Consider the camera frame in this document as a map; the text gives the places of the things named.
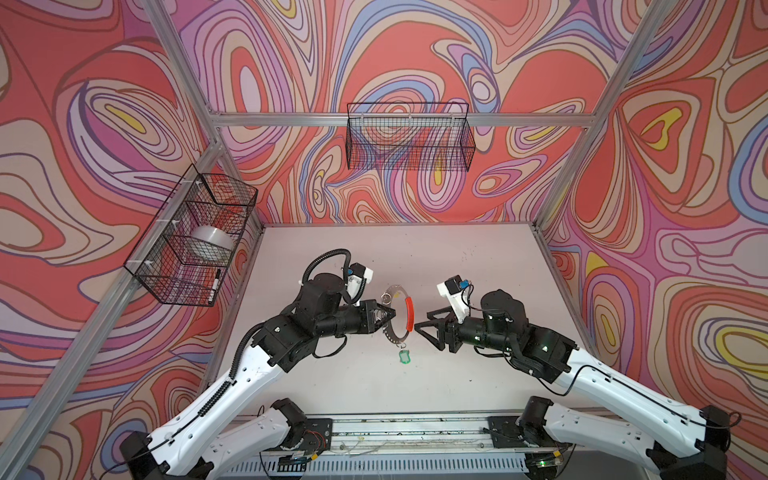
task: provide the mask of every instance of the colorful swirl wallpaper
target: colorful swirl wallpaper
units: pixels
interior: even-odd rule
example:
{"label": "colorful swirl wallpaper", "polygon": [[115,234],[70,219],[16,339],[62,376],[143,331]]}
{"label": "colorful swirl wallpaper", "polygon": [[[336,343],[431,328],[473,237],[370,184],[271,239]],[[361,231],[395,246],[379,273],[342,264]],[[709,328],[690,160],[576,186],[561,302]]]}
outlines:
{"label": "colorful swirl wallpaper", "polygon": [[[207,146],[140,4],[0,2],[0,441]],[[254,241],[214,308],[136,294],[27,480],[96,478],[188,404]]]}
{"label": "colorful swirl wallpaper", "polygon": [[[644,0],[173,5],[193,71],[220,112],[456,99],[475,112],[591,112],[646,8]],[[468,173],[350,172],[345,134],[222,131],[260,189],[265,223],[389,223],[533,220],[578,130],[477,127]]]}
{"label": "colorful swirl wallpaper", "polygon": [[598,350],[768,477],[768,4],[679,2],[545,236]]}
{"label": "colorful swirl wallpaper", "polygon": [[[592,112],[646,0],[163,0],[211,107],[450,101]],[[680,0],[545,236],[599,353],[738,410],[731,478],[768,477],[768,4]],[[468,173],[349,172],[346,130],[229,127],[266,223],[535,218],[578,136],[475,127]],[[0,1],[0,440],[179,175],[207,146],[141,0]],[[195,396],[256,242],[217,305],[140,290],[25,480],[98,478]],[[127,478],[123,467],[109,478]]]}

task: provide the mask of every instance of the key ring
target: key ring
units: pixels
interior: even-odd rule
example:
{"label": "key ring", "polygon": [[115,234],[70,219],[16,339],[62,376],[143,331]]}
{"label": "key ring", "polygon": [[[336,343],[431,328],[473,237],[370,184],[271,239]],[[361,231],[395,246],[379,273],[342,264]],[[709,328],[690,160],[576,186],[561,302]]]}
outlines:
{"label": "key ring", "polygon": [[408,310],[408,320],[406,322],[406,333],[403,336],[397,336],[395,334],[395,330],[392,328],[392,322],[386,324],[384,327],[384,335],[386,336],[387,340],[397,345],[401,350],[403,350],[405,345],[405,339],[408,338],[408,334],[413,331],[413,320],[415,317],[415,314],[413,312],[413,301],[411,300],[411,297],[406,292],[406,289],[402,288],[402,285],[392,285],[390,286],[383,294],[382,294],[382,304],[383,305],[391,305],[392,299],[397,296],[398,293],[401,293],[406,298],[406,309]]}

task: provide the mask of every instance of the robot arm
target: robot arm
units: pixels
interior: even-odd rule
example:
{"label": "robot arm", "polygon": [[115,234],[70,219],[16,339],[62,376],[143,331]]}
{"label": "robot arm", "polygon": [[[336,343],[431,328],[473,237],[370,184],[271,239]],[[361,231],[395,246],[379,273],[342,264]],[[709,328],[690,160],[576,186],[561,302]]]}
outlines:
{"label": "robot arm", "polygon": [[[346,257],[343,278],[319,273],[309,280],[317,264],[340,254]],[[222,430],[269,384],[313,355],[320,337],[343,337],[346,344],[347,334],[374,333],[395,316],[375,300],[359,300],[372,271],[358,263],[350,266],[349,257],[348,250],[332,250],[315,259],[293,303],[249,330],[226,374],[169,422],[150,434],[133,432],[121,443],[134,480],[211,480],[253,453],[299,446],[306,417],[288,399],[248,423]]]}
{"label": "robot arm", "polygon": [[[521,436],[530,443],[549,437],[578,443],[643,465],[661,477],[725,478],[730,415],[714,406],[697,409],[676,402],[603,364],[575,342],[532,325],[525,307],[503,290],[486,293],[482,318],[467,316],[472,286],[460,276],[438,285],[451,307],[429,312],[415,330],[437,349],[455,353],[463,343],[495,349],[513,368],[593,399],[625,422],[572,411],[531,397],[520,417]],[[462,308],[454,308],[461,303]],[[434,326],[437,337],[424,332]]]}

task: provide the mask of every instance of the wire mesh basket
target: wire mesh basket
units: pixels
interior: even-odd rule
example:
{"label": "wire mesh basket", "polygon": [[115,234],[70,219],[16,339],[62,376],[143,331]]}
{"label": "wire mesh basket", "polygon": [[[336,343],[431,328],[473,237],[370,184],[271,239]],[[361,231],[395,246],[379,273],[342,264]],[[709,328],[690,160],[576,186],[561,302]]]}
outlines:
{"label": "wire mesh basket", "polygon": [[236,178],[197,173],[139,267],[126,268],[160,303],[212,306],[257,194]]}
{"label": "wire mesh basket", "polygon": [[465,102],[349,103],[350,170],[463,170],[475,155]]}

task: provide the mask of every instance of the white table surface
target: white table surface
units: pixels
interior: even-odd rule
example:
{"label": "white table surface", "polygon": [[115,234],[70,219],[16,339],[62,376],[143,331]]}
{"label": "white table surface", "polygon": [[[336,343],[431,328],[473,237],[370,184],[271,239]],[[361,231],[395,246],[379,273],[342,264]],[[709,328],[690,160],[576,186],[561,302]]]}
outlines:
{"label": "white table surface", "polygon": [[[388,286],[402,284],[413,299],[416,322],[427,320],[426,312],[448,306],[436,285],[458,274],[475,285],[473,305],[501,288],[525,304],[531,323],[583,343],[528,225],[269,227],[220,374],[228,370],[245,332],[291,303],[306,266],[335,248],[349,249],[353,263],[374,271],[363,299],[378,299]],[[342,264],[343,257],[335,257],[314,273],[340,274]],[[405,317],[402,311],[394,320],[397,332],[404,330]],[[321,339],[318,355],[332,352],[340,342]],[[416,332],[406,344],[411,362],[402,364],[398,347],[382,332],[351,335],[338,355],[302,360],[243,414],[255,414],[262,404],[285,397],[314,415],[523,409],[532,395],[571,407],[596,406],[575,393],[555,398],[538,380],[503,359],[477,355],[471,346],[464,345],[457,354],[439,352]]]}

